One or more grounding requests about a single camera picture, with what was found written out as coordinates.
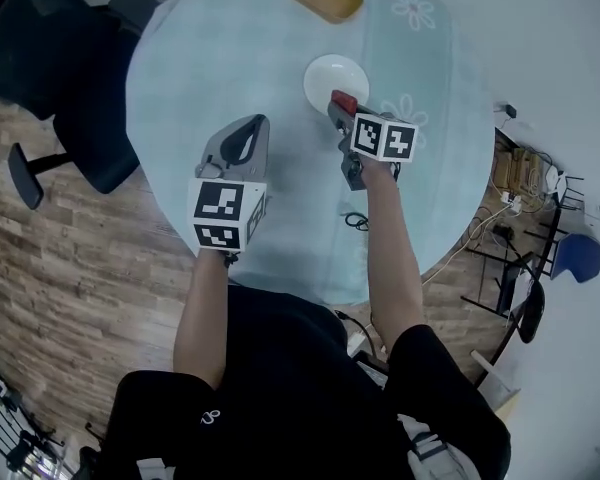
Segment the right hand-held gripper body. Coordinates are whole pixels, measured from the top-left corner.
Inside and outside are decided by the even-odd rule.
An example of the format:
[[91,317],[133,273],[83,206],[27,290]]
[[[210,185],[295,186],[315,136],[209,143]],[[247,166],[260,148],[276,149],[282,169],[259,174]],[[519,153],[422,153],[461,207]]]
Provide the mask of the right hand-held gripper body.
[[395,181],[401,166],[411,163],[418,138],[418,126],[384,115],[347,113],[336,118],[342,135],[338,148],[343,153],[341,171],[351,191],[365,190],[362,158],[388,163]]

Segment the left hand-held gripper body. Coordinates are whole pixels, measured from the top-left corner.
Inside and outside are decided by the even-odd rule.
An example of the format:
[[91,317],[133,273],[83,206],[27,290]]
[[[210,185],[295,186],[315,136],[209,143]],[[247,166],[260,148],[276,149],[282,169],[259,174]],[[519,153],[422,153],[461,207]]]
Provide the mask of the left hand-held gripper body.
[[189,182],[188,224],[200,248],[243,252],[262,220],[267,196],[265,168],[227,166],[220,156],[225,137],[212,137]]

